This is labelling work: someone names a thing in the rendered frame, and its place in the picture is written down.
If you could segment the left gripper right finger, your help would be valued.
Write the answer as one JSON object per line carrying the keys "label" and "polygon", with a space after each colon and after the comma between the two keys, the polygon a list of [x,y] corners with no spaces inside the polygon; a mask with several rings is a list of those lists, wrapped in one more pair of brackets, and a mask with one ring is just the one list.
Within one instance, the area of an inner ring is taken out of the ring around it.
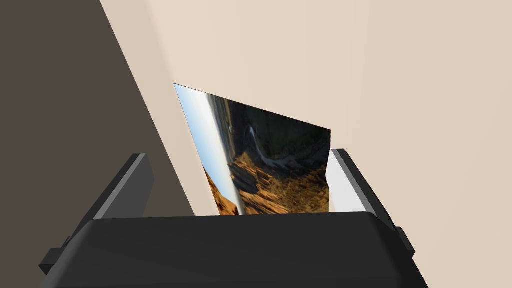
{"label": "left gripper right finger", "polygon": [[368,212],[392,231],[396,225],[345,149],[330,149],[325,172],[330,213]]}

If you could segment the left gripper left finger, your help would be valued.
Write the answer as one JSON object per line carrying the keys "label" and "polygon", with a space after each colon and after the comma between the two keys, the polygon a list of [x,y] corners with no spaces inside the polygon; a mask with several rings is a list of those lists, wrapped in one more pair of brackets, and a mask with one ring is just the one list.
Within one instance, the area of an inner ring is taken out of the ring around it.
{"label": "left gripper left finger", "polygon": [[73,235],[97,219],[142,218],[154,185],[146,153],[132,154],[82,218]]}

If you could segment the landscape picture on wall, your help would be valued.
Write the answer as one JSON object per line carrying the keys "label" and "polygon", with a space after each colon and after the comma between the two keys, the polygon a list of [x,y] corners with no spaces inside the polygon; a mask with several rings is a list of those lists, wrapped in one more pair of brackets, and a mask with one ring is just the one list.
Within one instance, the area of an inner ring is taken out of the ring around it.
{"label": "landscape picture on wall", "polygon": [[331,130],[176,84],[221,216],[326,213]]}

